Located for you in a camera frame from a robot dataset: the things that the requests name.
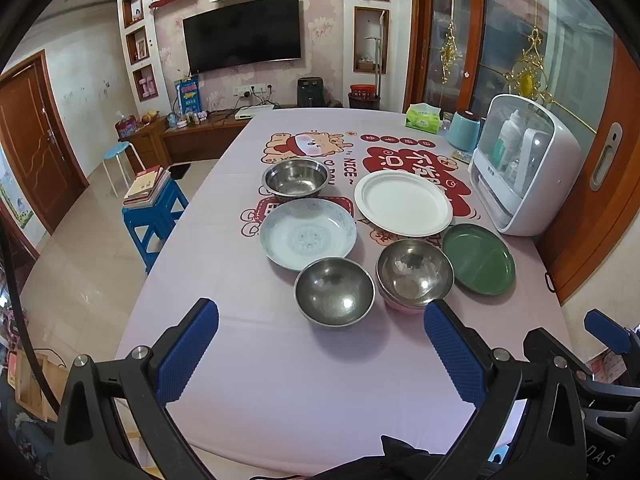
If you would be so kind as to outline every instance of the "blue plastic stool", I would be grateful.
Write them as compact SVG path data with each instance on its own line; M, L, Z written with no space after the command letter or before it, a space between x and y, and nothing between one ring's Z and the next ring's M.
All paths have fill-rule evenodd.
M109 183L111 184L111 189L113 189L113 193L115 196L118 196L118 192L116 191L115 186L113 185L113 180L111 179L111 175L109 174L109 170L107 169L107 165L105 164L105 160L109 160L110 158L115 157L118 161L118 166L120 166L120 173L122 173L122 177L124 179L124 183L129 187L129 181L127 180L127 175L124 173L124 168L122 167L122 163L120 161L120 154L124 152L127 148L131 148L133 150L134 155L136 155L136 159L138 160L140 167L143 170L146 170L145 165L142 164L142 160L136 151L136 147L131 144L128 140L123 140L122 142L116 143L115 146L109 148L104 155L102 156L102 166L104 167L104 171L107 172L107 178L109 179Z
M166 241L171 231L174 230L175 221L184 212L184 210L172 212L176 201L184 209L187 209L189 202L175 180L170 178L164 184L160 195L152 206L135 209L122 208L122 220L142 257L142 261L145 263L147 274L151 271L159 254L159 252L150 252L148 250L151 237L155 234L160 240ZM142 239L136 233L136 228L138 227L146 227Z

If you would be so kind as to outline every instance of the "paper plate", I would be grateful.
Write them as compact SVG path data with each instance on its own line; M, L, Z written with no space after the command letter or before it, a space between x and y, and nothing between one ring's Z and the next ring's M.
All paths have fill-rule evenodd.
M355 199L367 219L397 235L434 235L453 218L451 202L439 187L405 171L368 174L356 186Z
M479 225L453 226L442 238L442 252L453 266L456 282L478 294L506 292L516 278L516 264L507 246Z
M279 205L260 225L260 244L270 260L302 270L329 256L345 257L356 243L355 220L328 200L300 198Z

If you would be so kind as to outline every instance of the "television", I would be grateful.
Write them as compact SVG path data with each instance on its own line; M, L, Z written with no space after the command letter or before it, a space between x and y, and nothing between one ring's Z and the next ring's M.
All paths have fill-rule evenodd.
M254 0L182 20L192 74L300 59L299 0Z

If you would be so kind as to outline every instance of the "bowl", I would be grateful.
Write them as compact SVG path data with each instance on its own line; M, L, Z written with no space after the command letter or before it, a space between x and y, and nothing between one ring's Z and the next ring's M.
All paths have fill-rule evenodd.
M347 210L321 198L279 205L260 225L260 245L267 257L298 272L316 260L346 256L357 236Z
M280 201L312 198L329 183L329 170L312 158L290 158L267 168L262 185Z
M454 281L445 254L415 238L385 247L376 264L376 277L386 305L408 314L423 312L430 301L444 298Z
M369 273L346 258L324 258L309 264L293 289L300 312L309 321L329 328L358 322L371 310L376 297Z

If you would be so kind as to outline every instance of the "stainless steel bowl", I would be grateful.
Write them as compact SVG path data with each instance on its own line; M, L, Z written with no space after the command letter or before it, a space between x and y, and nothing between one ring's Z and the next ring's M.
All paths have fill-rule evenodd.
M293 288L300 312L309 321L331 328L361 320L376 297L369 273L346 258L324 258L309 264Z
M312 158L290 158L267 168L262 185L281 202L313 198L329 183L329 170Z
M453 267L438 248L408 238L392 243L380 253L376 277L388 306L417 313L451 290Z

